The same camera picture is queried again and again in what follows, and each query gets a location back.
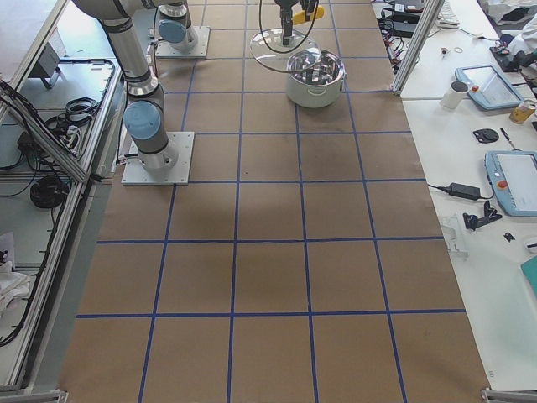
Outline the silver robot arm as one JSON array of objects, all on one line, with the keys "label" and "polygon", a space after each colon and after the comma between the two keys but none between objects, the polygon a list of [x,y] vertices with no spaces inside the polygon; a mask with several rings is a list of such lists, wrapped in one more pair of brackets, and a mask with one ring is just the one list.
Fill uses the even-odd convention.
[{"label": "silver robot arm", "polygon": [[[274,1],[279,6],[281,33],[278,44],[285,49],[295,42],[294,26],[310,22],[312,30],[314,21],[324,16],[324,8],[318,1]],[[158,6],[160,21],[158,32],[160,38],[175,48],[180,45],[194,45],[194,30],[187,1],[175,1]]]},{"label": "silver robot arm", "polygon": [[155,9],[162,21],[158,31],[178,49],[198,44],[187,1],[76,1],[86,15],[99,21],[128,84],[131,104],[123,113],[123,125],[138,148],[147,170],[168,169],[179,158],[164,127],[164,89],[152,71],[134,31],[136,11]]}]

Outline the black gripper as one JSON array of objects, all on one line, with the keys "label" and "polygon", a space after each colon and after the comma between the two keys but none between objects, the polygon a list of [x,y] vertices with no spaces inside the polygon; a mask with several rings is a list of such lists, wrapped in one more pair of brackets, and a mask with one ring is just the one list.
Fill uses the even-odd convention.
[{"label": "black gripper", "polygon": [[283,46],[290,46],[293,39],[293,6],[296,5],[298,0],[274,0],[279,6],[279,16],[282,25],[281,43]]},{"label": "black gripper", "polygon": [[300,6],[302,10],[308,12],[305,14],[306,21],[313,21],[316,18],[316,8],[318,6],[317,0],[300,0]]}]

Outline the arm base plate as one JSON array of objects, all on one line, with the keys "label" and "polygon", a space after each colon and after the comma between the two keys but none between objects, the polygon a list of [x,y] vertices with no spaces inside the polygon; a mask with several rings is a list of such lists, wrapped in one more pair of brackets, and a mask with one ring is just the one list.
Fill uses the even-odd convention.
[{"label": "arm base plate", "polygon": [[167,146],[157,154],[144,154],[132,142],[126,158],[122,184],[125,186],[167,186],[189,183],[195,134],[168,132]]},{"label": "arm base plate", "polygon": [[210,28],[161,23],[158,27],[156,57],[160,59],[205,59]]}]

